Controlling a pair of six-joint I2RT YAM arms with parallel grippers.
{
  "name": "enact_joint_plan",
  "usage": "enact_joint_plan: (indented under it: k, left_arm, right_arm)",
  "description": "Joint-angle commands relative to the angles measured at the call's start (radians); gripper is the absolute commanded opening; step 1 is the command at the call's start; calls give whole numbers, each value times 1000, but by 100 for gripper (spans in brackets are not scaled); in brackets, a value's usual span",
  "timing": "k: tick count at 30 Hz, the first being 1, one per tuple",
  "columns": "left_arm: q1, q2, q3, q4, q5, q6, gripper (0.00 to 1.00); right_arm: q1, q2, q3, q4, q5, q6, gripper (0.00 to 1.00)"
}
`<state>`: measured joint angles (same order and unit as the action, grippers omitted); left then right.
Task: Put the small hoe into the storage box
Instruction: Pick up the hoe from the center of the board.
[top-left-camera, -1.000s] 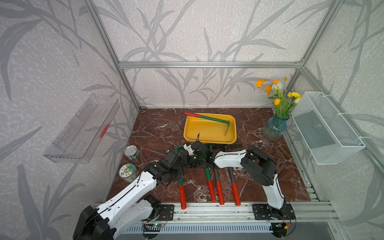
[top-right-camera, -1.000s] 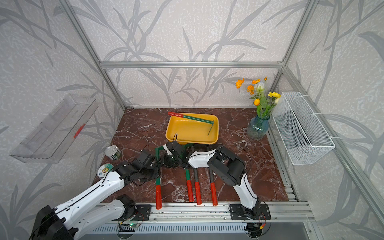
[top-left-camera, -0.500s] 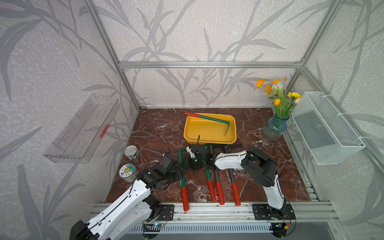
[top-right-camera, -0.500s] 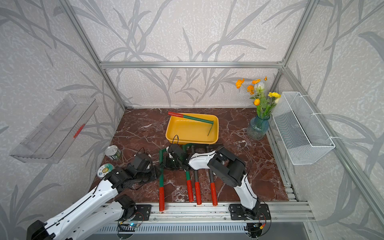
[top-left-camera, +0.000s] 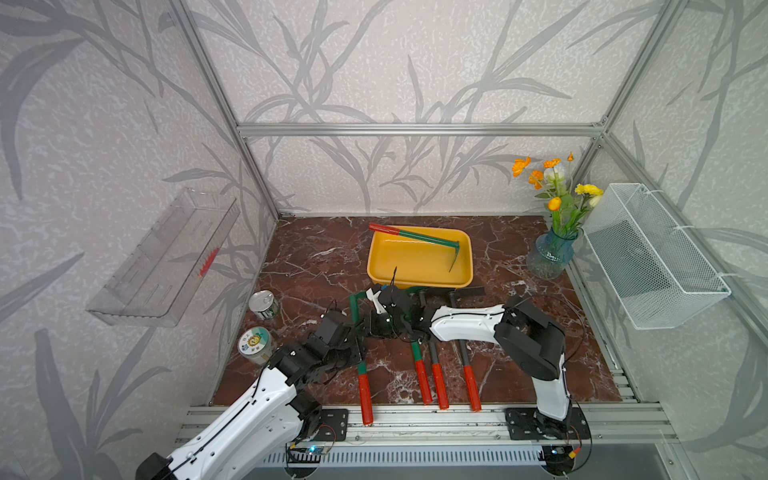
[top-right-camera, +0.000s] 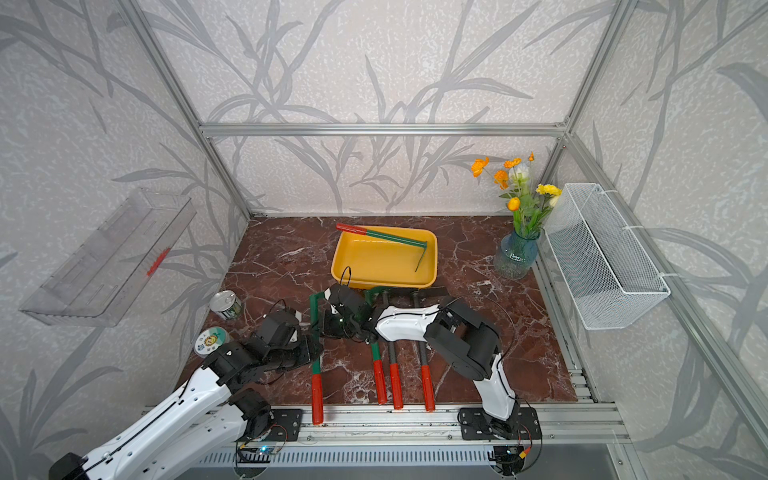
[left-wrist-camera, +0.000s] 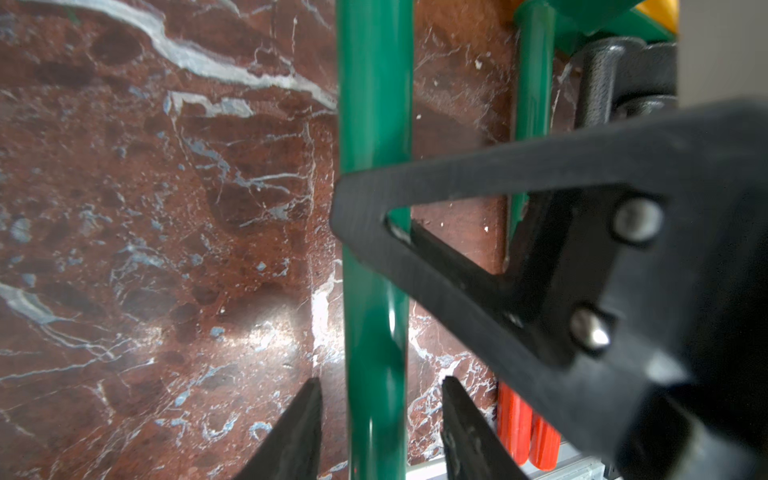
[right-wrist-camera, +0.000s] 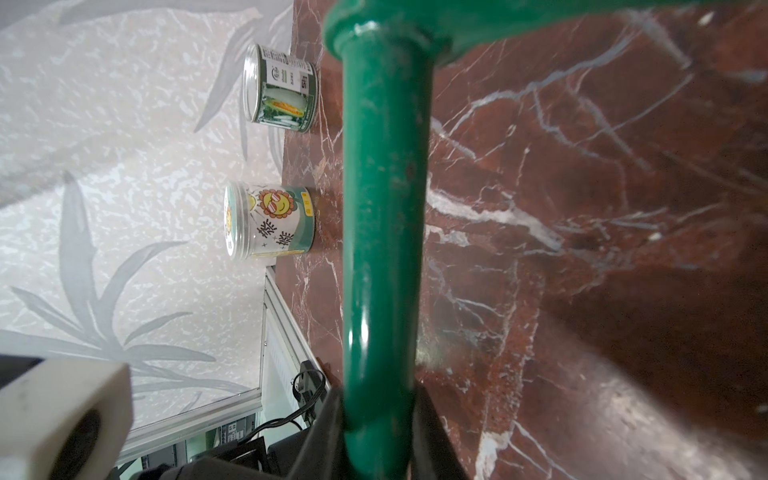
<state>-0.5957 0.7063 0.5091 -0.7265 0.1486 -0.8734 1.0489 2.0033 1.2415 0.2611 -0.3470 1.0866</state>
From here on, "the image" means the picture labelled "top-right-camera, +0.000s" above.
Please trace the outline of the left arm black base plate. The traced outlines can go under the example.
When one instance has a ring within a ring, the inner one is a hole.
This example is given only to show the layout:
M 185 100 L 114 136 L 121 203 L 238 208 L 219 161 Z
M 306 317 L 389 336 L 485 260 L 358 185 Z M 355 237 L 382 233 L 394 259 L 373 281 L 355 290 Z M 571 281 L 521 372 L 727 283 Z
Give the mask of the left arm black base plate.
M 302 409 L 272 409 L 260 414 L 250 423 L 248 436 L 255 441 L 296 442 L 302 419 Z

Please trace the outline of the green small hoe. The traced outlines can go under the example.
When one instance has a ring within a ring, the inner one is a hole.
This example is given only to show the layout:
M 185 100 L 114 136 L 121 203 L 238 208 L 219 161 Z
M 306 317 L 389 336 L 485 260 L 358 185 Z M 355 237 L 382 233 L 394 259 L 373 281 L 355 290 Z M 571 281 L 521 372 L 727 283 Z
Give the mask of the green small hoe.
M 346 232 L 346 233 L 355 234 L 359 236 L 367 236 L 367 237 L 371 237 L 378 240 L 384 240 L 384 241 L 389 241 L 397 244 L 420 248 L 422 250 L 422 254 L 416 264 L 416 270 L 419 269 L 428 247 L 428 244 L 426 241 L 398 236 L 398 235 L 394 235 L 394 234 L 390 234 L 390 233 L 386 233 L 378 230 L 372 230 L 362 226 L 353 226 L 353 225 L 348 225 L 343 223 L 337 223 L 336 229 L 341 232 Z
M 312 423 L 315 426 L 324 423 L 324 395 L 322 385 L 322 345 L 320 342 L 320 309 L 319 303 L 323 293 L 318 292 L 309 297 L 310 303 L 310 327 L 312 338 L 318 345 L 317 352 L 313 355 L 312 371 Z
M 384 286 L 377 286 L 365 292 L 365 300 L 369 305 L 373 305 L 376 298 L 386 290 Z M 371 353 L 373 359 L 373 372 L 376 387 L 377 401 L 380 405 L 388 403 L 387 388 L 385 383 L 384 368 L 381 359 L 379 343 L 371 341 Z

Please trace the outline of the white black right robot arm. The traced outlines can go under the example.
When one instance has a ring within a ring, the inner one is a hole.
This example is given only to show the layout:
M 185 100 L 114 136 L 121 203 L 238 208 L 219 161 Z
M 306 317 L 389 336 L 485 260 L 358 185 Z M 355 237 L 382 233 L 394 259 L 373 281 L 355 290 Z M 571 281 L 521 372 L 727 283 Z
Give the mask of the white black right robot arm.
M 324 336 L 429 345 L 454 371 L 472 380 L 480 394 L 482 408 L 464 409 L 459 421 L 482 438 L 510 440 L 518 434 L 520 404 L 503 369 L 500 334 L 463 300 L 447 295 L 425 307 L 374 307 L 339 283 L 324 291 L 324 299 L 329 304 Z

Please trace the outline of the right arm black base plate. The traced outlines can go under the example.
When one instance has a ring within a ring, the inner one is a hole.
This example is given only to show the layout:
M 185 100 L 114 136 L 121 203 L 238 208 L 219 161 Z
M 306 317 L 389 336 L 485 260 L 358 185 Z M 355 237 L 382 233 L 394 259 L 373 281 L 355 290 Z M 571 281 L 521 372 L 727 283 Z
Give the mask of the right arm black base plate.
M 487 414 L 482 408 L 465 407 L 457 420 L 463 440 L 540 440 L 542 432 L 537 411 L 516 405 L 506 420 Z

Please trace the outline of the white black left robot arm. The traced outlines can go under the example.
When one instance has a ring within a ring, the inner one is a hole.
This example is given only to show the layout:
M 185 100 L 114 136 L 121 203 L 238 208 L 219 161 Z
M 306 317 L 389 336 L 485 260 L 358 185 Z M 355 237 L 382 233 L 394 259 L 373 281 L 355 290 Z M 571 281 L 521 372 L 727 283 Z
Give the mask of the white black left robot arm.
M 51 479 L 160 479 L 236 440 L 254 439 L 275 421 L 254 385 L 267 372 L 313 363 L 323 351 L 293 309 L 266 315 L 245 341 L 217 347 L 185 384 L 113 439 L 84 456 L 67 453 Z

